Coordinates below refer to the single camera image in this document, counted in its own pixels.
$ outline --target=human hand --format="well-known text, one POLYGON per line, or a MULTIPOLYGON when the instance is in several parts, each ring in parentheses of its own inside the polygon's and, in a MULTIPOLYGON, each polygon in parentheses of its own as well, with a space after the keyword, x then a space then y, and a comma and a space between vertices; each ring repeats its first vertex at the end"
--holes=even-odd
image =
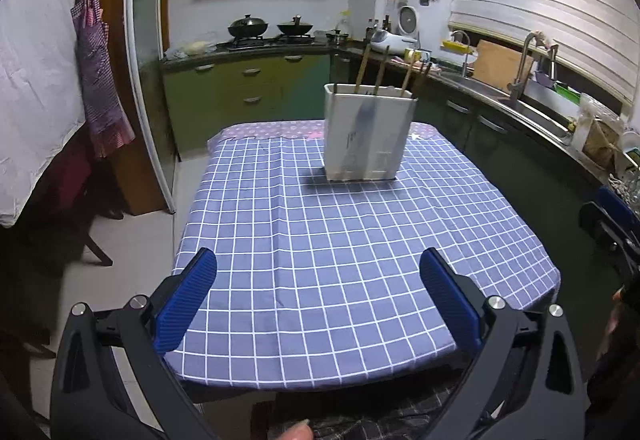
POLYGON ((309 427, 309 420, 303 420, 291 426, 277 440, 313 440, 314 432, 309 427))

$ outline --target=checkered apron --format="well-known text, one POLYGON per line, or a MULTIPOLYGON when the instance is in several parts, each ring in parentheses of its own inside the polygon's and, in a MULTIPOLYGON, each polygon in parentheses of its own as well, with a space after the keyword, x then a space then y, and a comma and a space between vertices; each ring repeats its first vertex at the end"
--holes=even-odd
POLYGON ((78 67, 84 114, 96 157, 106 157, 129 144, 134 133, 113 82, 100 0, 80 0, 71 9, 78 36, 78 67))

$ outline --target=rice cooker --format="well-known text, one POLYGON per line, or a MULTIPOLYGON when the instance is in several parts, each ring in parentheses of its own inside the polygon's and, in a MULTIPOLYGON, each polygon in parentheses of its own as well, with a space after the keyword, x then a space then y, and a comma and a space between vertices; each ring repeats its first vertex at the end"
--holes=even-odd
POLYGON ((404 56, 405 48, 417 48, 418 40, 409 36, 392 34, 387 30, 377 30, 371 36, 371 48, 378 52, 384 52, 389 47, 389 54, 404 56))

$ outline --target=door frame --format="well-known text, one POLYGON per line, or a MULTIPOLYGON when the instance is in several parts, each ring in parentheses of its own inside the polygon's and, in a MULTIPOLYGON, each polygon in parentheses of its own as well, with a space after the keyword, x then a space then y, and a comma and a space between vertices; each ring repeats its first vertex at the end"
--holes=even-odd
POLYGON ((133 24, 133 0, 124 0, 124 13, 124 37, 125 45, 127 46, 127 64, 129 66, 129 77, 133 90, 133 99, 136 104, 136 112, 140 120, 140 129, 145 140, 146 151, 149 154, 151 165, 158 180, 158 185, 160 186, 160 191, 162 192, 169 213, 173 214, 175 213, 174 198, 166 178, 164 178, 162 165, 160 164, 154 138, 151 134, 149 119, 146 116, 145 100, 142 95, 142 84, 140 83, 140 72, 138 70, 138 55, 136 52, 136 36, 133 24))

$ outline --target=green basket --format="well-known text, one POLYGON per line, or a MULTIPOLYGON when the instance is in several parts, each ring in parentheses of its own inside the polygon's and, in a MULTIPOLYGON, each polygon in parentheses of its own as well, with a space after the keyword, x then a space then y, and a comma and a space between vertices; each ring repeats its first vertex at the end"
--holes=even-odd
POLYGON ((556 89, 557 93, 559 93, 565 99, 569 99, 573 104, 580 104, 580 94, 578 94, 577 92, 572 92, 571 90, 569 90, 569 88, 558 84, 558 82, 556 82, 554 88, 556 89))

